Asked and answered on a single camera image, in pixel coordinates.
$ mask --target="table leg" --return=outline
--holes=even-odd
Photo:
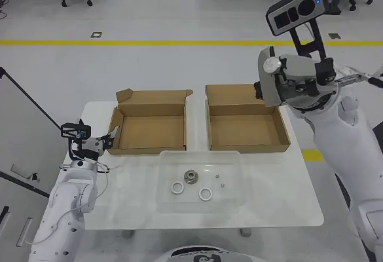
[[[239,234],[242,237],[250,237],[252,235],[252,230],[251,229],[239,229]]]
[[[121,231],[121,236],[126,238],[126,239],[131,238],[133,235],[134,235],[134,230],[123,230],[123,231]]]

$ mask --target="chair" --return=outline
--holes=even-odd
[[[356,0],[348,0],[351,4],[351,7],[350,7],[350,11],[354,11],[355,9],[357,9],[356,7]],[[367,3],[368,5],[371,5],[371,3],[373,3],[373,0],[367,0]]]
[[[91,0],[88,0],[86,2],[90,7],[92,6],[92,1]],[[63,7],[67,7],[67,4],[66,4],[66,0],[62,0],[62,6]]]

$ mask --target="cardboard box lid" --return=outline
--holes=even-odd
[[[119,105],[127,104],[170,104],[185,103],[192,90],[147,90],[133,91],[125,89],[116,93]]]
[[[209,105],[264,105],[255,97],[253,84],[209,84],[206,85]]]

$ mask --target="gray floor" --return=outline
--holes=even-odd
[[[0,39],[103,40],[232,39],[289,40],[273,37],[264,19],[273,0],[10,0],[0,20]],[[343,41],[383,41],[383,0],[355,12],[318,19],[323,38],[339,33]],[[301,28],[301,37],[309,34]],[[383,63],[383,46],[327,47],[337,66],[374,72]],[[256,61],[263,47],[158,46],[2,46],[0,66],[59,124],[74,121],[89,101],[114,100],[124,88],[193,89],[205,84],[241,84],[257,80]],[[292,46],[278,54],[294,54]],[[354,92],[372,126],[383,121],[383,91],[358,84]],[[314,149],[312,131],[295,117],[291,122],[302,149]],[[325,217],[321,227],[238,230],[138,231],[129,240],[121,232],[88,231],[76,261],[152,261],[187,244],[210,244],[273,262],[367,261],[361,242],[347,230],[348,209],[332,170],[323,162],[306,163]]]

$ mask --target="metal bearing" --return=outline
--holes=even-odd
[[[181,186],[181,189],[180,189],[179,191],[175,191],[175,190],[173,189],[173,187],[174,187],[176,184],[180,184],[180,186]],[[178,195],[178,194],[181,194],[183,191],[184,191],[184,184],[183,184],[183,182],[176,181],[176,182],[173,182],[173,183],[172,183],[172,186],[171,186],[171,192],[172,192],[172,193]]]
[[[202,192],[203,192],[204,190],[209,191],[209,194],[210,194],[210,195],[209,195],[208,198],[204,198],[204,197],[202,196]],[[213,193],[211,192],[211,189],[210,189],[210,188],[208,188],[208,187],[203,187],[202,189],[200,189],[200,192],[198,192],[198,196],[199,196],[200,199],[203,200],[203,201],[209,201],[209,200],[211,199],[211,197],[213,196]]]
[[[198,181],[198,173],[195,172],[194,170],[188,170],[184,174],[184,180],[185,180],[185,183],[189,185],[195,184]]]

